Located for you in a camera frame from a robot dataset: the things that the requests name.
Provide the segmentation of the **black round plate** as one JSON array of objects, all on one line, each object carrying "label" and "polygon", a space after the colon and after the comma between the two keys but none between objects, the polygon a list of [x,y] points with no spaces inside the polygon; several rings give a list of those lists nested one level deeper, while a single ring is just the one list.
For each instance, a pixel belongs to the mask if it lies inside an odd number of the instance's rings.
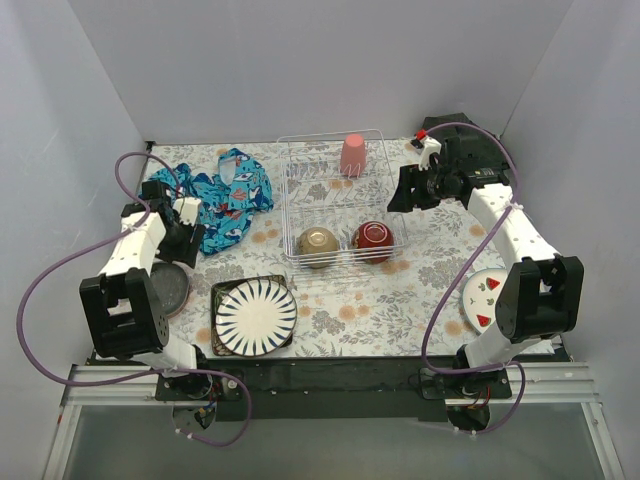
[{"label": "black round plate", "polygon": [[173,263],[154,263],[150,275],[162,309],[168,318],[175,317],[186,305],[190,279],[186,271]]}]

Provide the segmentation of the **red bowl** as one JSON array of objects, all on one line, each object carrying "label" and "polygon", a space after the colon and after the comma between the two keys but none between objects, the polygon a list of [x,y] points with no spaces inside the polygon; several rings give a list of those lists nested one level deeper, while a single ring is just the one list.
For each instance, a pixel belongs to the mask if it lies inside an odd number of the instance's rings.
[{"label": "red bowl", "polygon": [[394,245],[391,229],[378,221],[361,224],[351,239],[356,259],[371,265],[386,261],[393,253]]}]

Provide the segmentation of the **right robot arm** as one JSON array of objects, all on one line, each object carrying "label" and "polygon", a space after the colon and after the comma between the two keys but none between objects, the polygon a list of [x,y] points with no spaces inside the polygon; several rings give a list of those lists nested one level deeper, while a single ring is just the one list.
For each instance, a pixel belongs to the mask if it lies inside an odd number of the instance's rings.
[{"label": "right robot arm", "polygon": [[[486,138],[502,160],[457,157],[446,141],[435,137],[447,128],[468,129]],[[471,398],[488,386],[487,372],[502,370],[528,347],[575,328],[584,266],[576,256],[561,255],[527,217],[520,202],[519,172],[496,136],[473,123],[449,121],[418,131],[411,143],[419,160],[400,168],[388,212],[428,210],[455,199],[486,231],[461,269],[467,271],[492,244],[507,270],[493,322],[459,349],[456,366],[425,365],[438,375],[453,376],[454,389]]]}]

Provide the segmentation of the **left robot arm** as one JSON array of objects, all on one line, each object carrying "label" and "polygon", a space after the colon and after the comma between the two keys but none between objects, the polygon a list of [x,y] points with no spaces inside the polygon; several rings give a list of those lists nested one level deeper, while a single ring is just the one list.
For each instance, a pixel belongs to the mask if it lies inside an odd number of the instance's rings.
[{"label": "left robot arm", "polygon": [[200,367],[202,351],[170,334],[151,273],[156,259],[195,266],[205,233],[200,208],[198,198],[172,198],[160,180],[144,182],[142,197],[122,210],[122,237],[107,264],[79,286],[97,355],[144,363],[193,400],[211,392],[213,377]]}]

